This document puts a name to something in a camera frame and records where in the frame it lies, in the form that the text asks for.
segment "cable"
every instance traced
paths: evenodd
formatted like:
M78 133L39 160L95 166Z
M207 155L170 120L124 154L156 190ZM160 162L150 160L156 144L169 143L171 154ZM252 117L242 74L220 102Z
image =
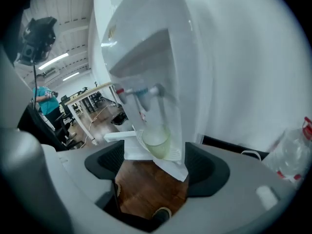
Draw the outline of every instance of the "cable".
M37 75L36 75L36 65L35 65L35 62L34 62L34 76L35 76L35 96L34 96L34 108L36 108L36 97L37 97Z
M260 156L260 154L259 154L258 152L256 152L256 151L245 150L245 151L241 152L241 154L254 154L254 155L256 155L256 156L258 157L258 159L261 161L261 156Z
M91 121L91 123L90 123L90 126L89 126L88 131L91 129L92 123L95 122L95 121L97 120L98 115L99 115L100 113L102 113L102 111L103 111L105 108L107 108L107 107L109 107L109 106L113 106L113 104L110 104L110 105L107 105L106 107L104 107L104 108L97 114L97 116L94 117L94 119L93 119L93 120ZM82 147L87 143L87 138L88 138L88 136L86 136L86 139L84 140L84 144L83 144L82 146L80 146L80 148L82 148Z

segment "brown surface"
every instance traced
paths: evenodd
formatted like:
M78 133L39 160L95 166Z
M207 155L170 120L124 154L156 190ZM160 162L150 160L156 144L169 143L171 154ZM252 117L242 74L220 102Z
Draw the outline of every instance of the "brown surface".
M178 181L152 161L125 160L116 182L121 185L121 211L146 219L151 219L160 207L175 214L186 200L188 179Z
M93 119L101 109L90 114ZM110 123L113 115L122 109L117 107L106 108L97 117L90 129L91 134L99 144L104 143L106 133L118 132L117 128ZM90 125L89 119L82 115L81 121L85 126ZM69 129L76 132L75 140L84 141L86 134L76 123ZM86 146L92 147L87 138ZM184 204L188 179L180 182L161 170L152 161L125 160L117 174L116 182L121 185L119 204L121 211L150 219L153 213L160 207L168 207L172 213L176 213Z

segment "black trash bag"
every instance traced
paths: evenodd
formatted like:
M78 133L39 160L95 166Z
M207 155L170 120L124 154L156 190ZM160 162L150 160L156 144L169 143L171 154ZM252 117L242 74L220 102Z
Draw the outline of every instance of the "black trash bag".
M128 117L124 112L121 112L117 114L112 120L111 123L117 126L122 125L126 120L128 120Z

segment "fluorescent light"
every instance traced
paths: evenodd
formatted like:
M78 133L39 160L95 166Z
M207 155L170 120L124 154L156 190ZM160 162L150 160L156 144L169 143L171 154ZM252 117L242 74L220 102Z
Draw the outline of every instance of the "fluorescent light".
M73 75L71 75L71 76L69 76L69 77L66 77L65 79L63 79L63 80L67 80L67 79L69 79L69 78L71 78L71 77L73 77L73 76L75 76L75 75L78 75L79 74L79 72L77 72L77 73L74 73Z
M60 59L62 59L62 58L64 58L64 57L67 57L67 56L68 56L68 53L65 53L65 54L63 54L63 55L61 55L61 56L59 56L59 57L55 57L54 59L52 59L52 60L48 61L47 63L43 64L39 69L40 69L40 70L41 70L41 69L44 69L45 67L49 66L49 65L52 64L53 62L56 62L56 61L58 61L58 60L60 60Z

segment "desk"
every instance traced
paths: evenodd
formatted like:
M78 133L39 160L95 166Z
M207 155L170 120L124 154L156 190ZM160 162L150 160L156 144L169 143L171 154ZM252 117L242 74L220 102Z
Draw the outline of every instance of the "desk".
M92 105L92 102L89 98L90 95L96 93L97 91L103 89L103 88L109 88L109 90L111 91L112 93L112 96L114 98L114 101L117 105L117 98L116 98L116 95L115 95L115 92L114 92L114 88L113 88L113 84L111 82L108 82L108 83L105 83L105 84L102 84L96 88L93 88L93 89L90 89L90 90L87 90L86 92L84 92L83 94L81 95L78 95L77 97L75 98L72 98L70 101L66 102L65 105L68 106L70 112L73 114L75 120L78 122L79 126L83 129L83 131L86 133L86 135L91 139L93 140L94 137L92 136L92 134L89 132L89 130L83 125L82 121L80 120L80 118L78 117L78 115L76 114L75 110L73 109L73 104L75 103L79 103L81 100L85 99L85 98L88 98L91 105ZM90 118L89 114L85 111L86 113L86 116L89 118L90 120L90 123L92 122L92 119Z

